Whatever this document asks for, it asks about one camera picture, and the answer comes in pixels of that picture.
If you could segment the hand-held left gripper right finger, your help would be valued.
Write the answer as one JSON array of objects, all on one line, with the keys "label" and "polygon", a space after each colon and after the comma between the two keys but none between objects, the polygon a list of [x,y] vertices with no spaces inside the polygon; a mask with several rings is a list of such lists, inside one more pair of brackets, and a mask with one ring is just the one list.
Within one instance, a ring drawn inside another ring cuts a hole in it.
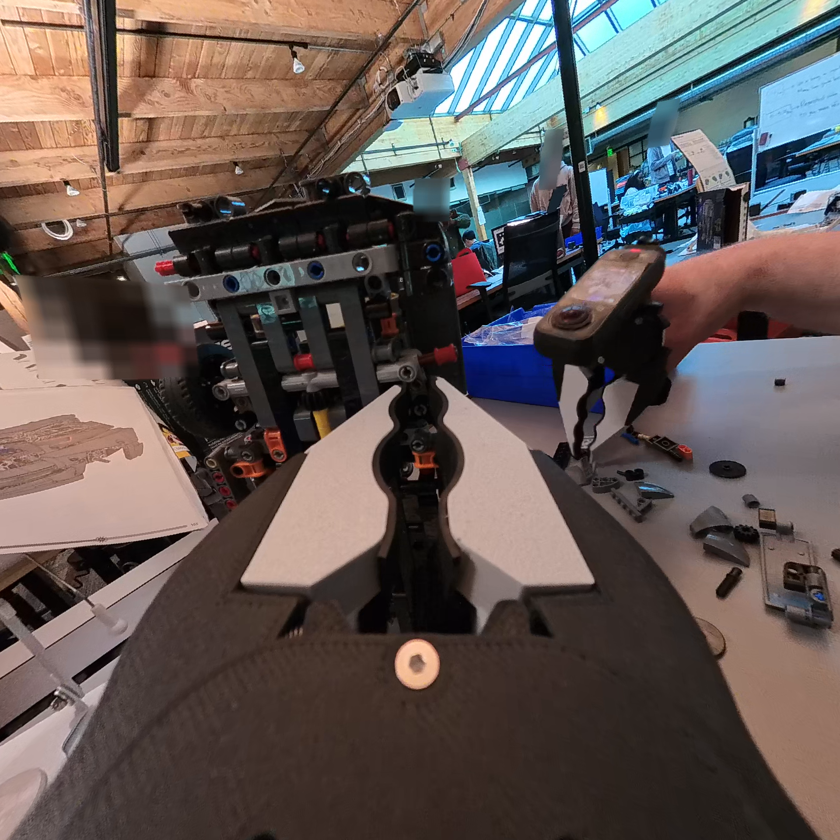
[{"label": "hand-held left gripper right finger", "polygon": [[531,449],[445,380],[434,381],[434,410],[458,630],[480,634],[504,602],[593,593],[594,573]]}]

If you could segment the white whiteboard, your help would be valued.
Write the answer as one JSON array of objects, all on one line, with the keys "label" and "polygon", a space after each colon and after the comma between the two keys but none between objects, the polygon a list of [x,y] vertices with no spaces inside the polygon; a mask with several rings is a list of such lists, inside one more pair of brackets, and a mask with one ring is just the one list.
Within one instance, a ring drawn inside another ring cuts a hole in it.
[{"label": "white whiteboard", "polygon": [[761,88],[759,147],[772,149],[839,123],[839,55]]}]

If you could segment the grey curved lego panel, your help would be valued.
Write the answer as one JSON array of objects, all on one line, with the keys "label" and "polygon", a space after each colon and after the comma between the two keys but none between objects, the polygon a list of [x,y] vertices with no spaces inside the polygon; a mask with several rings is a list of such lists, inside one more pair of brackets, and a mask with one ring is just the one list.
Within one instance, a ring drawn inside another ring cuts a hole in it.
[{"label": "grey curved lego panel", "polygon": [[689,534],[693,539],[704,539],[710,532],[731,532],[733,527],[723,510],[709,506],[689,523]]},{"label": "grey curved lego panel", "polygon": [[721,560],[749,568],[751,558],[741,541],[732,532],[709,531],[702,540],[703,550]]}]

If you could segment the open dark cardboard box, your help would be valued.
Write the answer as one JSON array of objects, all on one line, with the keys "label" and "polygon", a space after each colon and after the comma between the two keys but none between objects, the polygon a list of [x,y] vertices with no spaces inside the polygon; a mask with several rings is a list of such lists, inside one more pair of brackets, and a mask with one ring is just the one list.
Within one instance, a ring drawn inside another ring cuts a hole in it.
[{"label": "open dark cardboard box", "polygon": [[699,255],[711,253],[748,238],[749,184],[736,184],[700,192],[696,197]]}]

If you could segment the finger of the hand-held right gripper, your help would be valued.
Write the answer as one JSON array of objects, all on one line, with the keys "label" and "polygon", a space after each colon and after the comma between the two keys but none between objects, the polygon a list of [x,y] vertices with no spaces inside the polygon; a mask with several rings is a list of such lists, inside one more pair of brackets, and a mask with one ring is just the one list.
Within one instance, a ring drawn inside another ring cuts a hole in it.
[{"label": "finger of the hand-held right gripper", "polygon": [[555,365],[559,408],[573,459],[590,459],[601,424],[601,366]]},{"label": "finger of the hand-held right gripper", "polygon": [[605,386],[599,402],[600,413],[596,416],[598,423],[592,432],[591,458],[596,457],[599,447],[608,439],[624,431],[637,389],[638,384],[628,380],[614,380]]}]

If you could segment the dark lego set box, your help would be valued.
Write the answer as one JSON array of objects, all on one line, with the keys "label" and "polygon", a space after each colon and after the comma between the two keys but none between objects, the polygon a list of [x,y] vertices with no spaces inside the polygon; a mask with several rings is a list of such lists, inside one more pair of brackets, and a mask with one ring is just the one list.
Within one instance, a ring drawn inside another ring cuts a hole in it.
[{"label": "dark lego set box", "polygon": [[223,379],[222,365],[233,358],[229,348],[203,343],[197,349],[197,367],[188,375],[133,384],[152,414],[195,457],[203,458],[219,441],[236,433],[232,406],[213,393]]}]

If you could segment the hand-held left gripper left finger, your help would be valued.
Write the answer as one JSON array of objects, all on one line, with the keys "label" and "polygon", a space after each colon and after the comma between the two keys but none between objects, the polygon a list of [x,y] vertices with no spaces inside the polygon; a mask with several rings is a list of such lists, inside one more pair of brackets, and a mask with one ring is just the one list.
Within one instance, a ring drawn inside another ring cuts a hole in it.
[{"label": "hand-held left gripper left finger", "polygon": [[381,591],[377,559],[390,501],[375,456],[396,429],[388,388],[312,446],[240,577],[250,595],[335,602],[353,632]]}]

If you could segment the blue plastic bin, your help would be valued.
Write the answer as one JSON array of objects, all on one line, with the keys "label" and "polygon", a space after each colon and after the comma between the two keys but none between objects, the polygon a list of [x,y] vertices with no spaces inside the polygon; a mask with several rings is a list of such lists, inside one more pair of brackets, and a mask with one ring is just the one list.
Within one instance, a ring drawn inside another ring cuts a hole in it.
[{"label": "blue plastic bin", "polygon": [[[542,318],[552,306],[545,303],[529,311],[514,309],[494,322]],[[464,345],[463,339],[468,394],[500,402],[559,407],[552,362],[534,346],[471,347]]]}]

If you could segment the curled printed sheet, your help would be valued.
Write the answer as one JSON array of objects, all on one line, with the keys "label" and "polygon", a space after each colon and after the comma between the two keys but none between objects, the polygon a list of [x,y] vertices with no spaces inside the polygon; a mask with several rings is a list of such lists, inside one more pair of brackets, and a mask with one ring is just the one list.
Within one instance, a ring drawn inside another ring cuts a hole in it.
[{"label": "curled printed sheet", "polygon": [[694,169],[700,193],[737,184],[727,159],[701,130],[673,135],[670,140]]}]

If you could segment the white ceiling projector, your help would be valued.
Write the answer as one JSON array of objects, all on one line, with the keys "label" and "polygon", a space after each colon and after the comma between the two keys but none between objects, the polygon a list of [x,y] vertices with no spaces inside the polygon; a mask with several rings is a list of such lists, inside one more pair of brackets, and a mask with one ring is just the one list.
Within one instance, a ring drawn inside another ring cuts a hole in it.
[{"label": "white ceiling projector", "polygon": [[385,94],[385,112],[390,121],[431,116],[455,93],[455,83],[440,59],[427,51],[415,51],[395,73]]}]

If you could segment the brown office desk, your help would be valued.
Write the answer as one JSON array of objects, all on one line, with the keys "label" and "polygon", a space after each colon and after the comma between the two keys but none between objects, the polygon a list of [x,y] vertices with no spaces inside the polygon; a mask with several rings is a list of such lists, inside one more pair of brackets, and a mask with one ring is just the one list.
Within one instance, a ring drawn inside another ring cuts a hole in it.
[{"label": "brown office desk", "polygon": [[[583,248],[574,248],[559,258],[558,272],[572,271],[583,262]],[[467,291],[457,296],[457,309],[462,311],[478,301],[488,300],[490,296],[498,293],[502,288],[502,269],[490,273],[485,280],[473,283],[467,287]]]}]

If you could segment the grey lego panel assembly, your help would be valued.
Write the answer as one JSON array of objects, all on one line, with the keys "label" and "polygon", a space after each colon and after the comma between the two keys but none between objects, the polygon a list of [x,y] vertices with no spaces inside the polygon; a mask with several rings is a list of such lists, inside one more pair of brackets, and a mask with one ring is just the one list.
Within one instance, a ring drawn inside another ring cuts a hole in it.
[{"label": "grey lego panel assembly", "polygon": [[826,573],[812,543],[793,533],[760,536],[763,601],[792,624],[828,630],[834,624]]}]

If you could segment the pile of lego pieces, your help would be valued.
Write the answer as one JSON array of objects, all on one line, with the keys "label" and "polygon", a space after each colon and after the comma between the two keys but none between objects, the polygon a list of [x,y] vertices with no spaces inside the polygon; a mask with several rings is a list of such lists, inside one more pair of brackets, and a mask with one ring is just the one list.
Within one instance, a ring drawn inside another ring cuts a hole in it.
[{"label": "pile of lego pieces", "polygon": [[[621,438],[633,445],[645,445],[679,465],[690,464],[694,459],[691,447],[664,435],[642,434],[627,426],[621,432]],[[611,498],[636,522],[646,519],[656,501],[674,498],[670,490],[652,483],[642,467],[619,469],[613,474],[600,473],[590,456],[573,457],[572,446],[565,440],[558,443],[553,461],[578,487],[588,489],[596,496]]]}]

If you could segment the instruction booklet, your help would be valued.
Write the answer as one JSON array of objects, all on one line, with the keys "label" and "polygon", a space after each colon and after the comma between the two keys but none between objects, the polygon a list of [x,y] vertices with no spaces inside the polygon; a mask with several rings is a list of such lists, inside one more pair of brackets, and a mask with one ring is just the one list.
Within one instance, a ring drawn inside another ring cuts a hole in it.
[{"label": "instruction booklet", "polygon": [[160,425],[128,385],[39,379],[2,352],[2,554],[202,530],[208,516]]}]

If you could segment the lego car chassis model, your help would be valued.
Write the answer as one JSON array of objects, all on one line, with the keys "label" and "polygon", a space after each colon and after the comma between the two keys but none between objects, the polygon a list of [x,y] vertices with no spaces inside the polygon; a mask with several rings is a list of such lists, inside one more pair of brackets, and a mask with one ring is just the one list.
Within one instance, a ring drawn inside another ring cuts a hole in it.
[{"label": "lego car chassis model", "polygon": [[441,214],[372,195],[360,173],[307,193],[248,214],[227,196],[185,203],[175,254],[155,266],[209,310],[195,365],[157,390],[170,428],[196,447],[198,491],[217,518],[393,385],[407,400],[398,469],[430,481],[428,380],[466,392]]}]

